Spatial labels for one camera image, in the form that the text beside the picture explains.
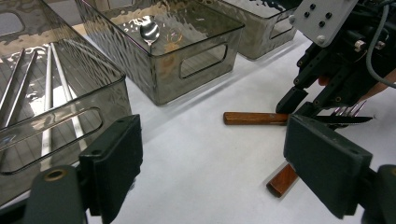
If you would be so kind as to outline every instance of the wooden handle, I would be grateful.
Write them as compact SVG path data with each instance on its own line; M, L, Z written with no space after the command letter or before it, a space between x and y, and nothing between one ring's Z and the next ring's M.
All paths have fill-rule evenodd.
M288 114L276 113L242 113L225 112L223 115L224 123L227 125L238 124L286 124Z
M267 188L274 196L280 198L288 191L297 177L293 168L288 164L267 183Z

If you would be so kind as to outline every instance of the cable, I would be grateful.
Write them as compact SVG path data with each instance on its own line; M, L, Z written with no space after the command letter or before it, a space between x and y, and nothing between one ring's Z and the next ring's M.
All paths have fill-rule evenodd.
M381 35L381 31L385 26L385 22L387 21L387 17L389 14L389 6L385 5L384 6L384 10L382 12L382 17L381 17L381 21L378 25L378 28L375 32L375 35L373 37L372 42L370 43L369 48L367 49L367 57L366 57L366 66L367 66L367 70L369 72L369 74L378 82L381 82L387 86L390 86L394 89L396 89L396 84L387 81L386 79L380 77L374 70L373 65L372 65L372 56L373 56L373 51L374 51L374 47L376 45L376 42L378 41L379 36Z
M386 5L390 5L390 4L394 3L394 2L396 2L396 1L395 1L395 0L388 0L388 1L382 2L382 3L379 4L378 6L379 6L379 7L384 7L384 6L386 6Z

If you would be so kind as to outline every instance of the chopstick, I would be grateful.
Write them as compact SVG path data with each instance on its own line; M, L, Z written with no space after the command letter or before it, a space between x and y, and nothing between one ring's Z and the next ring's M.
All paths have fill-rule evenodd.
M9 111L9 115L8 115L8 118L7 118L7 121L6 121L6 127L9 125L9 123L15 117L14 110L17 107L17 104L18 104L18 102L19 102L19 100L20 100L20 98L22 96L22 93L23 93L23 91L25 89L25 86L27 84L26 82L29 79L29 74L30 74L30 70L31 70L32 64L35 62L36 58L37 58L37 51L34 51L32 59L30 60L29 64L27 65L26 72L23 75L23 80L21 82L20 88L18 89L17 96L15 98L14 104L12 105L11 110Z
M277 198L282 197L298 178L290 164L287 164L268 183L268 190Z
M46 73L46 89L45 89L45 102L44 111L52 108L52 49L51 45L48 47L47 51L47 73ZM41 156L45 156L51 152L52 142L51 142L51 130L47 129L43 132L42 142L41 142ZM45 171L50 168L50 158L46 158L41 162L41 171Z
M288 114L277 113L224 112L223 114L223 121L227 125L286 124L288 118Z
M64 96L66 97L66 101L73 100L72 94L70 93L69 86L67 85L66 77L64 76L64 70L62 69L61 62L58 57L58 53L56 51L55 45L50 43L52 47L53 57L55 59L56 66L58 67L59 77L61 78L62 87L64 88ZM72 106L72 112L76 112L76 108ZM77 116L72 118L73 126L76 132L76 138L79 138L84 135L84 131L82 130L81 124L79 122L79 118ZM87 147L87 143L84 139L78 141L80 150L84 150Z

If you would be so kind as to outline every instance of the white tabletop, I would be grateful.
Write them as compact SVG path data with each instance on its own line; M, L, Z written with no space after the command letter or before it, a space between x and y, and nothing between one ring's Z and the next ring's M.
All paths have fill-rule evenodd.
M285 162L286 126L222 121L225 111L275 112L310 43L297 33L255 62L237 55L231 73L165 106L127 80L133 113L141 116L144 161L114 223L360 223L361 207L337 219L301 179L280 199L269 193L265 184ZM319 90L315 84L307 100ZM374 170L396 163L395 95L388 89L371 98L361 114L375 119L339 131L374 154Z

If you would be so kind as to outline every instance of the clear container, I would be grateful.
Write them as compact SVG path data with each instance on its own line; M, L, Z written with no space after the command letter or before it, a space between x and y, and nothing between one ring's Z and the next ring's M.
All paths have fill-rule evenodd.
M88 36L156 105L166 104L233 69L244 24L190 0L136 0L99 12L77 0ZM151 46L139 33L157 23Z
M256 60L291 41L296 33L288 20L302 0L198 0L245 24L238 52Z
M66 84L52 56L52 83L46 91L49 43L56 48ZM81 150L111 123L132 114L124 73L41 0L0 1L0 75L0 97L5 99L0 111L0 205L28 190L40 170L77 161ZM50 93L53 105L46 109ZM43 138L48 133L51 137Z

